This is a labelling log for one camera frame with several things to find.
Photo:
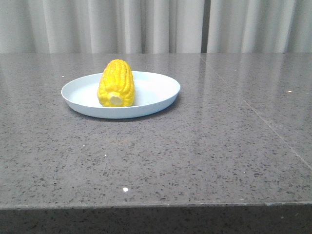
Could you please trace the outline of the white curtain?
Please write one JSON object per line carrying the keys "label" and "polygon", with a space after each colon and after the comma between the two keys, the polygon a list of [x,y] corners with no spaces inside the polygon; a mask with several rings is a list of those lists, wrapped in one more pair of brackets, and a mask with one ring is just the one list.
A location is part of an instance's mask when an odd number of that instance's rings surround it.
{"label": "white curtain", "polygon": [[3,0],[2,53],[310,52],[309,0]]}

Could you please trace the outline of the yellow corn cob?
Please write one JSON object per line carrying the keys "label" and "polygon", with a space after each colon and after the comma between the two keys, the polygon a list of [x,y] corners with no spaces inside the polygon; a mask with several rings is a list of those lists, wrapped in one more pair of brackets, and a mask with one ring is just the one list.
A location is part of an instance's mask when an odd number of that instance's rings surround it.
{"label": "yellow corn cob", "polygon": [[108,63],[97,90],[99,103],[104,107],[129,107],[135,99],[135,85],[130,65],[121,59]]}

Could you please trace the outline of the light blue plate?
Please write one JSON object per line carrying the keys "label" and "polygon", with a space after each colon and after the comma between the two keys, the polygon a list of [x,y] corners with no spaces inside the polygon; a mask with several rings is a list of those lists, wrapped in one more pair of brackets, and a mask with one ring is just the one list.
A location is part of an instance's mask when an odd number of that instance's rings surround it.
{"label": "light blue plate", "polygon": [[74,111],[98,118],[143,117],[169,107],[176,99],[180,84],[173,78],[151,72],[133,71],[135,100],[130,107],[103,107],[97,97],[102,74],[77,78],[63,86],[61,95]]}

